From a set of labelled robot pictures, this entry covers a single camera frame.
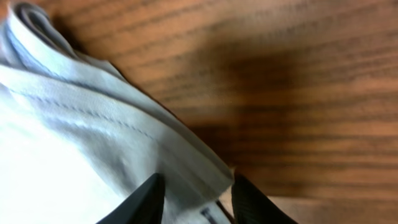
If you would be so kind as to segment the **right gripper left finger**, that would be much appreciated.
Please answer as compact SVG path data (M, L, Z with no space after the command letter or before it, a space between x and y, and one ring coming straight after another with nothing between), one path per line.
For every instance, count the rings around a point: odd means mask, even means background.
M165 180L153 174L98 224L161 224L164 198Z

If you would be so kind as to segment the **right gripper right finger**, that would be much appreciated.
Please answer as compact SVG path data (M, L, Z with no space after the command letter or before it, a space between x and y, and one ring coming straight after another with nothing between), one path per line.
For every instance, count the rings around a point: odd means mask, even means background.
M231 196L238 224L297 224L243 175L234 176Z

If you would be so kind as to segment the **light blue printed t-shirt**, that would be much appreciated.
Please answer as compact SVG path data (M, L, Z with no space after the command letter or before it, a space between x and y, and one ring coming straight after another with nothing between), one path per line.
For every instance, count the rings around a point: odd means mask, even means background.
M151 175L163 223L228 223L228 166L109 62L71 47L45 11L1 22L1 222L96 223Z

